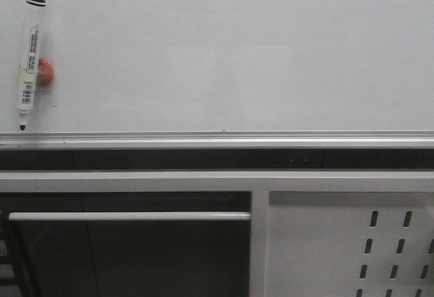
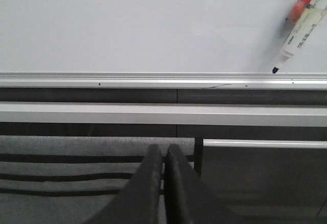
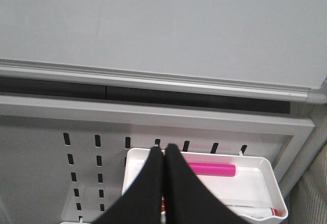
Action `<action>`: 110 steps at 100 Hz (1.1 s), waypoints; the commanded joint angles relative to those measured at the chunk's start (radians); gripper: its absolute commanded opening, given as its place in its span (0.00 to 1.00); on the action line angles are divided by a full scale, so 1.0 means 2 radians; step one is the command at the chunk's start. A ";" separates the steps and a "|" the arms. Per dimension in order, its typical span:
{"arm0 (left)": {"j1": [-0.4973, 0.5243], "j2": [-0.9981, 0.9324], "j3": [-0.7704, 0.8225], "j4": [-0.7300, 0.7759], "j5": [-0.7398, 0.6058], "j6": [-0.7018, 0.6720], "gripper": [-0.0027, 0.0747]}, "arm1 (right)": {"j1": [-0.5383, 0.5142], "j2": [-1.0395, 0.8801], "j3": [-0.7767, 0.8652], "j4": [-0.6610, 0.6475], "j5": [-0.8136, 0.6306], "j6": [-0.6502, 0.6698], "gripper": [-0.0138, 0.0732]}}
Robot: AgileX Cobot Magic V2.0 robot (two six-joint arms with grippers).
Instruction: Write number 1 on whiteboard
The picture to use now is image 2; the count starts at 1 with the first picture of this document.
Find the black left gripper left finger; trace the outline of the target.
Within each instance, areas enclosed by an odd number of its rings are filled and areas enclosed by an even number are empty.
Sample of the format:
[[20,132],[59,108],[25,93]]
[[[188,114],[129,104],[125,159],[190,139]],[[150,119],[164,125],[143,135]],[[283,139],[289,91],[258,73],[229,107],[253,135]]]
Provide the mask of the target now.
[[161,150],[150,145],[124,189],[87,223],[158,223],[161,173]]

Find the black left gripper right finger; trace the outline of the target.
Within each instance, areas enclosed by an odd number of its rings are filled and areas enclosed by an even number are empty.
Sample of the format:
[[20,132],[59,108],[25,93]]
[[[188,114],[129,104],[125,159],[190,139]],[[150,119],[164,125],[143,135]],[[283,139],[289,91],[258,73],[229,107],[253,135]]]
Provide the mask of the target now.
[[244,223],[206,187],[175,144],[165,162],[165,208],[167,223]]

